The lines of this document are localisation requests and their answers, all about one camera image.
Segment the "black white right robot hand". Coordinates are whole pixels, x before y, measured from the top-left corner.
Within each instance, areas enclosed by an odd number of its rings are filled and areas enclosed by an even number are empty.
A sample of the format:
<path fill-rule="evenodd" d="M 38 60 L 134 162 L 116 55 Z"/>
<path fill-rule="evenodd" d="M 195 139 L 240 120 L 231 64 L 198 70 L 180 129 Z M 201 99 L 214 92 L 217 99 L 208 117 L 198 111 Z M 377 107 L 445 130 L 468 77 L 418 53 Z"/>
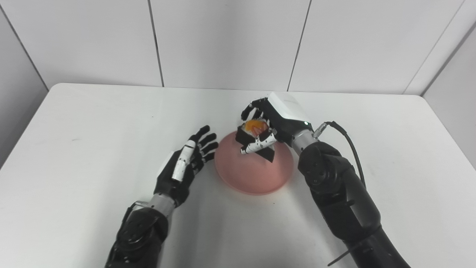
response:
<path fill-rule="evenodd" d="M 264 137 L 257 137 L 240 149 L 241 154 L 252 154 L 271 147 L 276 142 L 287 144 L 297 155 L 316 142 L 314 130 L 304 109 L 297 100 L 286 92 L 273 92 L 268 97 L 250 102 L 243 110 L 241 120 L 247 121 L 252 111 L 252 119 L 264 119 L 268 130 Z"/>

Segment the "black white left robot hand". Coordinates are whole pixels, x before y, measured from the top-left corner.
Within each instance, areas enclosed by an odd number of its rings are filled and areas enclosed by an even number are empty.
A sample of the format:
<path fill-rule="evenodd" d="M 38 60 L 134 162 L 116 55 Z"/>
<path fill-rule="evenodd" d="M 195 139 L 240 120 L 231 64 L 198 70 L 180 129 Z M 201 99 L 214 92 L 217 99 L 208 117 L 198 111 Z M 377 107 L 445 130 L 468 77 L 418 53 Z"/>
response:
<path fill-rule="evenodd" d="M 201 127 L 167 161 L 157 178 L 154 194 L 172 199 L 175 207 L 189 196 L 189 187 L 205 164 L 215 158 L 219 143 L 210 126 Z"/>

